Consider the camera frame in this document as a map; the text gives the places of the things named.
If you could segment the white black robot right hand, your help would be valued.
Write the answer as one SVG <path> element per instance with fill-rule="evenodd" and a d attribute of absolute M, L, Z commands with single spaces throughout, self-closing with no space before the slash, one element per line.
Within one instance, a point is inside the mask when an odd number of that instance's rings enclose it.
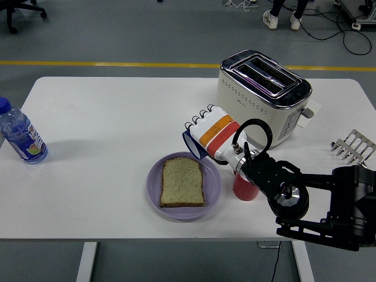
<path fill-rule="evenodd" d="M 208 105 L 207 110 L 194 116 L 191 122 L 186 123 L 186 131 L 182 133 L 183 140 L 197 159 L 211 157 L 222 165 L 230 165 L 239 172 L 244 160 L 244 144 L 247 135 L 244 130 L 236 142 L 234 135 L 240 125 L 222 108 Z"/>

